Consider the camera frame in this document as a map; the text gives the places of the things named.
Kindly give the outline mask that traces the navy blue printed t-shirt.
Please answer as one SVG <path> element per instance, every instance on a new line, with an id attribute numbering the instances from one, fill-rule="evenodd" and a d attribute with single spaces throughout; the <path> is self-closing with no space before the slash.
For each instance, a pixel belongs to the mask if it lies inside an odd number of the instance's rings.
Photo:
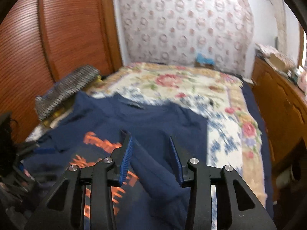
<path id="1" fill-rule="evenodd" d="M 190 190 L 177 183 L 170 139 L 201 161 L 207 159 L 207 119 L 175 103 L 138 104 L 119 94 L 96 99 L 84 92 L 73 111 L 43 135 L 26 169 L 47 192 L 70 165 L 86 168 L 133 137 L 122 188 L 112 189 L 118 229 L 183 229 Z"/>

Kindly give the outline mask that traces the floral bed blanket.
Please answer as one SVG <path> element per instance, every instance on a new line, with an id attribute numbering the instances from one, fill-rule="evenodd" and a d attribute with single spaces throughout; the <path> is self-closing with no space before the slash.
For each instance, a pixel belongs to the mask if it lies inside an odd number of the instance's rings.
<path id="1" fill-rule="evenodd" d="M 217 71 L 138 63 L 80 92 L 96 99 L 119 94 L 146 105 L 171 102 L 203 116 L 207 119 L 205 162 L 218 168 L 233 165 L 265 203 L 261 131 L 247 110 L 242 89 L 239 78 Z"/>

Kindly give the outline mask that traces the dark circle patterned folded cloth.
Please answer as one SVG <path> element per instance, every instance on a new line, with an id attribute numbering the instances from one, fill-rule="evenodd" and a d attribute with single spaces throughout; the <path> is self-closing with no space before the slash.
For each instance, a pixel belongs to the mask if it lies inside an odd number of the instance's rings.
<path id="1" fill-rule="evenodd" d="M 51 117 L 66 100 L 88 87 L 99 76 L 98 69 L 89 64 L 83 65 L 56 82 L 44 95 L 36 96 L 35 111 L 38 119 L 42 122 Z"/>

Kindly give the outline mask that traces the blue object behind bed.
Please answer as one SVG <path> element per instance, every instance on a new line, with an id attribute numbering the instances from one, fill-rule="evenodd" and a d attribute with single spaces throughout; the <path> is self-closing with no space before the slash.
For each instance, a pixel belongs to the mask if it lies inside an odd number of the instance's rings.
<path id="1" fill-rule="evenodd" d="M 201 53 L 198 53 L 196 55 L 195 67 L 204 67 L 213 70 L 215 68 L 215 61 L 211 58 L 206 58 Z"/>

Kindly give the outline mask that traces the wooden sideboard cabinet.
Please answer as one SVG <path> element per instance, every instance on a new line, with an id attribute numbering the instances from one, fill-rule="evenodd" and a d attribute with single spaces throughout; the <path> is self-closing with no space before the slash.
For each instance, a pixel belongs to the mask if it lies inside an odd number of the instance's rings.
<path id="1" fill-rule="evenodd" d="M 252 72 L 253 94 L 265 121 L 272 164 L 280 163 L 306 141 L 305 94 L 258 57 Z"/>

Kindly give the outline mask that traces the pink circle patterned curtain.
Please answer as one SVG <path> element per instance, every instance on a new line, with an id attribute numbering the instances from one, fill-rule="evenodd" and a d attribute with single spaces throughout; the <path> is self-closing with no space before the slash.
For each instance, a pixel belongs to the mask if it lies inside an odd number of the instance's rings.
<path id="1" fill-rule="evenodd" d="M 191 67 L 202 55 L 244 75 L 254 21 L 248 0 L 119 0 L 129 59 Z"/>

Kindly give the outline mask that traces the cardboard box on sideboard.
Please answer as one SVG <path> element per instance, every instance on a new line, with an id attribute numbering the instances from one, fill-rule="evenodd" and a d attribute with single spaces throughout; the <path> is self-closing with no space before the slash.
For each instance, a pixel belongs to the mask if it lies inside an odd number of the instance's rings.
<path id="1" fill-rule="evenodd" d="M 268 58 L 268 61 L 277 70 L 285 73 L 296 67 L 296 64 L 283 53 L 272 53 Z"/>

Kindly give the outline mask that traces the red wooden louvered wardrobe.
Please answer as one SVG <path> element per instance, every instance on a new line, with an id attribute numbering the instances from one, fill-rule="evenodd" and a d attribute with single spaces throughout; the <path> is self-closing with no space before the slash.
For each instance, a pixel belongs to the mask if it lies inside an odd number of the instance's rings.
<path id="1" fill-rule="evenodd" d="M 35 97 L 76 68 L 103 75 L 123 61 L 114 0 L 1 0 L 1 112 L 22 142 L 38 125 Z"/>

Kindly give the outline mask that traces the beige tied side curtain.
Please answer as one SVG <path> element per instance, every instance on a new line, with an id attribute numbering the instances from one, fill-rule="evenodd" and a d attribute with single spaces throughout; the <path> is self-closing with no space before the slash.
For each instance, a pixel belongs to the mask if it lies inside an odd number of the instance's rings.
<path id="1" fill-rule="evenodd" d="M 271 0 L 277 24 L 277 49 L 284 55 L 287 53 L 286 12 L 283 0 Z"/>

